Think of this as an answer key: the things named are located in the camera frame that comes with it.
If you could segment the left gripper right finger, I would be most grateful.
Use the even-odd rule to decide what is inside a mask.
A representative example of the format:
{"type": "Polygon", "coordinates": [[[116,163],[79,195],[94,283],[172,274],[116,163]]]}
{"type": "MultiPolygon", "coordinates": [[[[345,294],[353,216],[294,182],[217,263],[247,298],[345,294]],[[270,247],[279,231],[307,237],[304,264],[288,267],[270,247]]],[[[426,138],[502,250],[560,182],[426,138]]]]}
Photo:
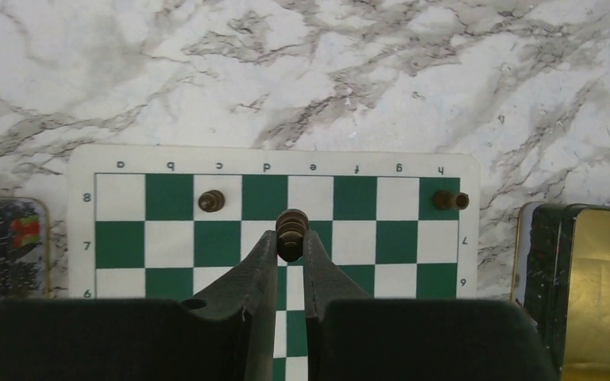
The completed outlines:
{"type": "Polygon", "coordinates": [[[373,298],[303,238],[311,380],[556,380],[528,316],[510,302],[373,298]]]}

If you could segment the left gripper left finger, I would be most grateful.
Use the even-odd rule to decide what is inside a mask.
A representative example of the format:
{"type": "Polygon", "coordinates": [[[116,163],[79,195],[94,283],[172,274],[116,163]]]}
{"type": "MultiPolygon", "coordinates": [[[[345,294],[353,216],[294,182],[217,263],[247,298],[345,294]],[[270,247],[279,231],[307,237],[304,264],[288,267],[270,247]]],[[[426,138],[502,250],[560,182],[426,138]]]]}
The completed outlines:
{"type": "Polygon", "coordinates": [[[270,380],[276,234],[181,302],[0,300],[0,380],[270,380]]]}

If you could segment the dark brown chess piece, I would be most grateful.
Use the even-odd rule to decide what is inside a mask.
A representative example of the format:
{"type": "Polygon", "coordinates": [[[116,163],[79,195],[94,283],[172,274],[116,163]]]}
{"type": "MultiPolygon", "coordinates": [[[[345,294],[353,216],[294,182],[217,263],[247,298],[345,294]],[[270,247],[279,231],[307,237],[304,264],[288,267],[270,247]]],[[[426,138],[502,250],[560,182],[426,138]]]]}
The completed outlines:
{"type": "Polygon", "coordinates": [[[220,190],[205,191],[198,198],[198,207],[206,213],[221,210],[225,203],[225,195],[220,190]]]}

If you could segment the dark brown rook piece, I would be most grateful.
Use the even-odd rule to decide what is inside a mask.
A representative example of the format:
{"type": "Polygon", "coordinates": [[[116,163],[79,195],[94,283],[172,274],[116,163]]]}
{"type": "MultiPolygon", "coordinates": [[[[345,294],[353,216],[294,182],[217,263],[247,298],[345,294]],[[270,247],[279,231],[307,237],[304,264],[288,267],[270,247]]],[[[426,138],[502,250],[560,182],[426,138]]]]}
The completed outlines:
{"type": "Polygon", "coordinates": [[[437,210],[464,210],[469,206],[469,196],[463,192],[451,192],[448,190],[438,190],[432,198],[434,207],[437,210]]]}

